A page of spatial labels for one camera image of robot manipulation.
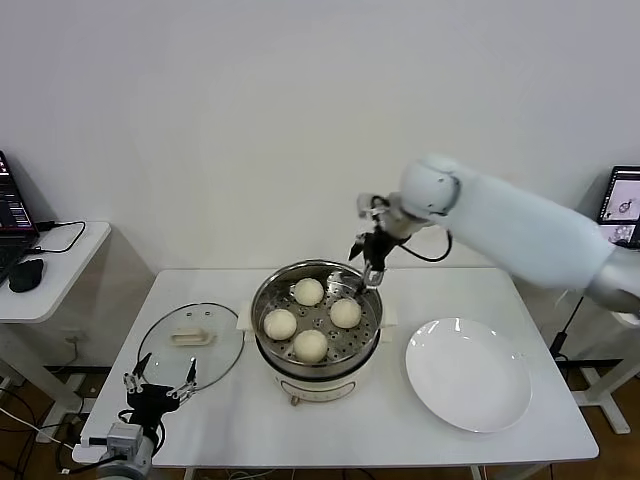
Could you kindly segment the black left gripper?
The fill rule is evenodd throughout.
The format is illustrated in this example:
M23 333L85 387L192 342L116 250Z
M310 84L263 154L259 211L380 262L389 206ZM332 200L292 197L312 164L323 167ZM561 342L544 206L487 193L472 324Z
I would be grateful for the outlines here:
M191 358L186 379L179 387L143 384L144 371L152 353L147 353L134 366L131 372L125 372L123 382L127 390L127 404L133 410L131 423L159 423L162 416L178 409L178 402L186 402L197 387L197 359Z

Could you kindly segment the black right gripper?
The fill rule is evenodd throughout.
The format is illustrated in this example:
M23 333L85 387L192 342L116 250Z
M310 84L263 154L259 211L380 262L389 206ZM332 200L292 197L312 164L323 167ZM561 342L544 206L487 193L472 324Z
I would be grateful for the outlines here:
M371 232L361 233L355 237L350 248L348 259L354 260L363 252L364 268L361 279L355 290L357 295L362 295L371 289L377 289L384 278L386 258L392 250L400 245L400 239L389 234L380 226L375 226Z

